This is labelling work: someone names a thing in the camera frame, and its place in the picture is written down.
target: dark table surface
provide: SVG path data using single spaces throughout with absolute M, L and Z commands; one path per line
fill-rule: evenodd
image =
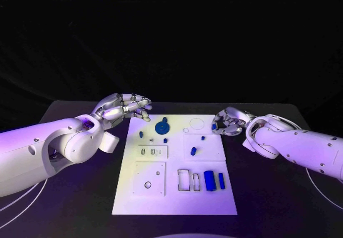
M 97 102 L 55 101 L 41 123 L 88 114 L 96 105 Z M 214 115 L 228 106 L 257 116 L 276 114 L 309 129 L 292 104 L 153 103 L 150 114 Z M 121 139 L 114 153 L 98 150 L 85 163 L 70 166 L 48 179 L 36 202 L 0 230 L 0 237 L 152 238 L 179 233 L 248 238 L 343 236 L 343 211 L 319 194 L 304 168 L 281 156 L 271 160 L 253 153 L 243 146 L 244 134 L 222 136 L 237 216 L 111 215 L 129 124 L 127 119 L 110 130 Z M 0 226 L 29 205 L 42 184 L 2 212 Z M 0 208 L 23 193 L 2 198 Z

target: robotic arm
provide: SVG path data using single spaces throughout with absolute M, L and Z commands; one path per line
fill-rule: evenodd
M 264 157 L 284 158 L 309 169 L 343 179 L 343 139 L 302 130 L 287 119 L 268 114 L 257 117 L 228 107 L 215 116 L 215 134 L 238 135 L 247 129 L 244 146 Z
M 100 101 L 90 115 L 2 133 L 0 197 L 29 188 L 70 165 L 85 162 L 98 149 L 113 153 L 120 138 L 107 130 L 124 118 L 150 121 L 150 103 L 140 95 L 116 93 Z

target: table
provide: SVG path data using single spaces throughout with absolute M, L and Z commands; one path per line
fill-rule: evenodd
M 41 123 L 87 114 L 96 105 L 55 101 Z M 257 116 L 276 114 L 310 129 L 292 104 L 153 103 L 150 114 L 214 115 L 228 106 Z M 108 131 L 121 139 L 114 153 L 98 150 L 85 163 L 70 166 L 48 179 L 36 202 L 0 230 L 0 237 L 152 238 L 179 233 L 245 238 L 342 237 L 343 211 L 319 194 L 304 168 L 281 156 L 271 160 L 253 153 L 243 146 L 243 134 L 222 136 L 237 216 L 111 215 L 129 123 L 127 119 Z M 9 221 L 18 215 L 41 187 L 42 183 L 36 192 L 2 212 L 2 219 Z M 2 198 L 2 204 L 15 197 L 18 194 Z

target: black curtain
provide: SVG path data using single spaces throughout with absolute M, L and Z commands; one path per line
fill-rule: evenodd
M 292 103 L 313 129 L 338 134 L 339 3 L 5 1 L 0 15 L 3 130 L 38 123 L 55 100 L 134 92 L 159 102 Z

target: blue object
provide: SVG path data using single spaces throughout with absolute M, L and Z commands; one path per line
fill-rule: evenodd
M 168 118 L 163 118 L 163 121 L 156 124 L 156 132 L 160 135 L 168 134 L 170 130 L 170 125 L 168 123 Z
M 212 192 L 217 190 L 217 180 L 214 171 L 212 170 L 205 171 L 204 177 L 205 177 L 206 190 Z
M 191 154 L 195 155 L 195 152 L 196 152 L 196 148 L 194 147 Z
M 225 183 L 224 183 L 224 173 L 219 173 L 219 185 L 221 185 L 221 189 L 225 189 Z

